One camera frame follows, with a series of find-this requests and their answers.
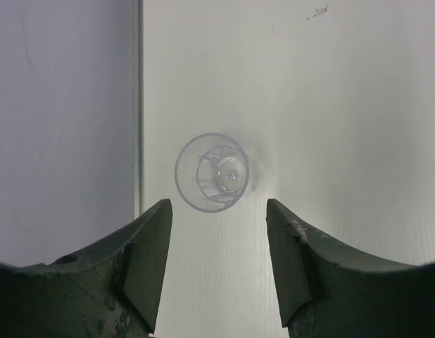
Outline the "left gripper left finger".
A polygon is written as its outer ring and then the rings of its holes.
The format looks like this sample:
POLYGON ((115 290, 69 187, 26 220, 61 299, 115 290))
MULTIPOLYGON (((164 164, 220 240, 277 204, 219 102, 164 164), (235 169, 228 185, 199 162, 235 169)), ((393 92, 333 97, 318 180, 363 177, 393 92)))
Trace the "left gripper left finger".
POLYGON ((172 229, 163 199, 52 264, 0 263, 0 337, 147 337, 156 327, 172 229))

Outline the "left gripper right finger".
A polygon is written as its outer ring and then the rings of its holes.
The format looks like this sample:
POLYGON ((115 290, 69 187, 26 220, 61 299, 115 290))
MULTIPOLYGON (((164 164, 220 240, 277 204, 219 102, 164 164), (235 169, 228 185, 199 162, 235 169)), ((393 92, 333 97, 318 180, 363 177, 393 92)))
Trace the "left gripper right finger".
POLYGON ((349 246, 267 201, 282 327, 290 337, 435 337, 435 262, 413 266, 349 246))

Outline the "clear plastic cup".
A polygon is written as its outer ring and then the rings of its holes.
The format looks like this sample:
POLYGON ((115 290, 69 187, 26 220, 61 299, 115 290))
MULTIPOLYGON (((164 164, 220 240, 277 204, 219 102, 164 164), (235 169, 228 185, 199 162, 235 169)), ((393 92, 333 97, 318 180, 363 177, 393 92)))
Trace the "clear plastic cup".
POLYGON ((250 177, 242 147, 227 135, 211 132, 190 140, 175 163, 179 195, 193 209, 219 213, 244 195, 250 177))

